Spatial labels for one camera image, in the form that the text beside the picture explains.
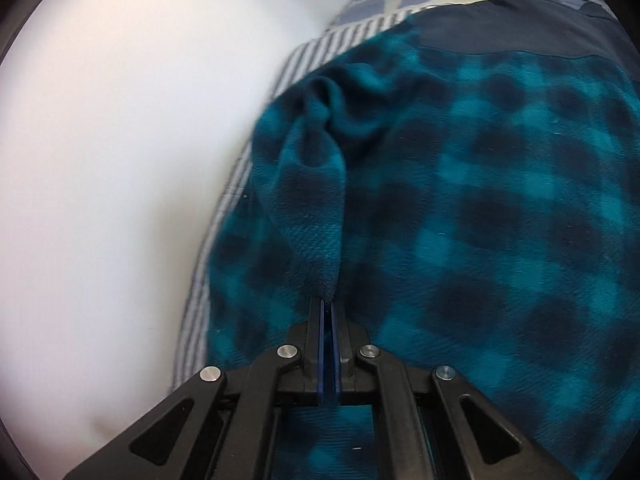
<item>white wall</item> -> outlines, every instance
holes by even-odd
[[[45,0],[0,66],[0,414],[59,479],[164,397],[279,65],[348,0]]]

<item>triangular cutout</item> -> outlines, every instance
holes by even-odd
[[[518,441],[504,431],[470,397],[463,396],[460,399],[460,405],[485,464],[498,463],[520,452]]]
[[[149,460],[152,464],[166,464],[193,405],[193,399],[184,399],[176,404],[163,418],[130,444],[130,452]]]

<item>metal pin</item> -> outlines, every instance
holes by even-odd
[[[298,349],[293,345],[282,345],[278,348],[278,355],[285,359],[291,359],[292,357],[295,357],[297,353]]]
[[[362,357],[373,359],[380,355],[380,348],[375,345],[363,345],[360,347],[360,355]]]
[[[207,381],[207,383],[217,381],[220,378],[220,375],[222,375],[222,372],[217,366],[207,366],[200,370],[200,378],[203,381]]]
[[[440,365],[436,368],[436,377],[443,381],[450,381],[456,376],[456,371],[449,365]]]

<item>silver screw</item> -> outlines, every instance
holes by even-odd
[[[297,353],[298,349],[293,345],[282,345],[278,348],[278,355],[285,359],[291,359],[292,357],[295,357]]]
[[[217,381],[220,378],[220,375],[222,375],[222,372],[217,366],[207,366],[200,370],[200,378],[203,381],[207,381],[207,383]]]
[[[456,376],[456,371],[449,365],[440,365],[436,368],[436,377],[443,381],[450,381]]]
[[[380,348],[375,345],[363,345],[360,347],[360,355],[362,357],[373,359],[380,355]]]

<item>pinched fabric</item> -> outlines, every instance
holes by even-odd
[[[460,54],[411,16],[268,107],[209,259],[208,361],[340,299],[458,368],[582,480],[640,426],[640,103],[601,56]],[[373,478],[363,408],[287,414],[274,478]]]

